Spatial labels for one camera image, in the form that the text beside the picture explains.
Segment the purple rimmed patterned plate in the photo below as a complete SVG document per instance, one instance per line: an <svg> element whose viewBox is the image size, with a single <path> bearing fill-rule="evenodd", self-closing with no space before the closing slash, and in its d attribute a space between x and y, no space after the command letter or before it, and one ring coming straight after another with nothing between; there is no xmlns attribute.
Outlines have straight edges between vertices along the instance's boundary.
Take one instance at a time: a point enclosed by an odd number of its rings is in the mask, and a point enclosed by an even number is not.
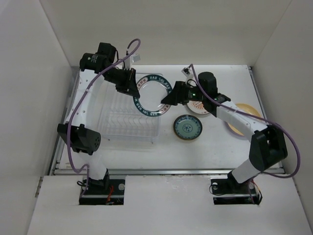
<svg viewBox="0 0 313 235"><path fill-rule="evenodd" d="M189 101L186 106L192 113L197 115L210 114L207 110L205 110L203 104L200 101Z"/></svg>

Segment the beige orange plate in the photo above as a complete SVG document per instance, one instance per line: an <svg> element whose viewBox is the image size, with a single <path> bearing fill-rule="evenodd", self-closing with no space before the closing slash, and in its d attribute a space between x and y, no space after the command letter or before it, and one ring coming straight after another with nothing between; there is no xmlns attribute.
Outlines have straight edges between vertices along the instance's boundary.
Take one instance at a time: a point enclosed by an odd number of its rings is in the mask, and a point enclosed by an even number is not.
<svg viewBox="0 0 313 235"><path fill-rule="evenodd" d="M245 113L261 117L261 114L254 107L244 103L236 103L236 106L243 110ZM225 123L226 128L230 131L230 133L234 134L237 137L243 138L244 134L237 130L234 126L230 125L228 122Z"/></svg>

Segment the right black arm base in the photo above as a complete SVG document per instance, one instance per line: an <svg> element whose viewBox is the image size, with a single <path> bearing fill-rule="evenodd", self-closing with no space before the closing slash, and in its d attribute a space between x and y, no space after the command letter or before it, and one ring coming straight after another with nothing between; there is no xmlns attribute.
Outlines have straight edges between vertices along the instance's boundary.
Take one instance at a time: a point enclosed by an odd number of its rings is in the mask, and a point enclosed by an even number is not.
<svg viewBox="0 0 313 235"><path fill-rule="evenodd" d="M228 179L211 179L209 191L214 205L260 205L263 195L253 180L231 184Z"/></svg>

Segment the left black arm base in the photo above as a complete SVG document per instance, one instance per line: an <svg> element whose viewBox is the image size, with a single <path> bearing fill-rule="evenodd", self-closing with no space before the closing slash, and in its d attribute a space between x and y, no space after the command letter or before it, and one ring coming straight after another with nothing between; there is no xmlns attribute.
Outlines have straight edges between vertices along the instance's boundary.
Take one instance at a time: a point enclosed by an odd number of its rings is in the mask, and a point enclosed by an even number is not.
<svg viewBox="0 0 313 235"><path fill-rule="evenodd" d="M81 187L79 205L123 205L125 183L125 177L112 177L108 171L102 180L88 177L77 181Z"/></svg>

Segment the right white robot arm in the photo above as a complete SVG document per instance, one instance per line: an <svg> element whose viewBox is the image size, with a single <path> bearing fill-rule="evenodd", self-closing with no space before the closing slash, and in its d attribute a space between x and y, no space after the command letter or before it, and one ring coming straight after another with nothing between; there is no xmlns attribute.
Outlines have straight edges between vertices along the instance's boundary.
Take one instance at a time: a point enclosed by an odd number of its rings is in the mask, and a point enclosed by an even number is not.
<svg viewBox="0 0 313 235"><path fill-rule="evenodd" d="M196 86L177 81L161 103L177 106L200 101L210 114L234 126L245 136L250 142L248 159L228 173L221 188L223 194L237 194L243 188L248 189L251 179L287 157L284 134L278 127L245 114L229 97L219 93L213 73L202 72L195 80Z"/></svg>

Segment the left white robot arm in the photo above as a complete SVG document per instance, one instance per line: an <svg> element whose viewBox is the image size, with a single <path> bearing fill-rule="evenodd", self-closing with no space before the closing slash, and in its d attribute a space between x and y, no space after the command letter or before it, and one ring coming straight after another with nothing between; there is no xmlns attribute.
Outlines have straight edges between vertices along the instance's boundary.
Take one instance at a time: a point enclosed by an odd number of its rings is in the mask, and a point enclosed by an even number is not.
<svg viewBox="0 0 313 235"><path fill-rule="evenodd" d="M57 132L67 146L67 155L72 170L79 174L86 171L86 180L80 182L81 194L92 188L98 194L109 190L107 168L95 152L101 143L100 133L91 129L91 114L96 98L104 81L114 85L121 94L140 98L136 85L136 70L132 68L131 57L139 49L141 40L133 50L127 49L125 57L120 58L116 47L100 43L96 53L84 53L79 62L79 82L71 111L64 123L58 124Z"/></svg>

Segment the dark green rimmed plate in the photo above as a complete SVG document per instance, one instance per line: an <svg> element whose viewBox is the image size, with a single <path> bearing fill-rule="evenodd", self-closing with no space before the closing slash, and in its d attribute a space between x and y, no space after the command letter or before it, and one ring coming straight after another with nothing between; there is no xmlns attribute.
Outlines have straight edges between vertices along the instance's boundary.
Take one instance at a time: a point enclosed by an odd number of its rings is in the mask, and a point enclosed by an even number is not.
<svg viewBox="0 0 313 235"><path fill-rule="evenodd" d="M173 130L177 137L185 141L198 138L203 130L201 121L192 115L181 115L173 123Z"/></svg>

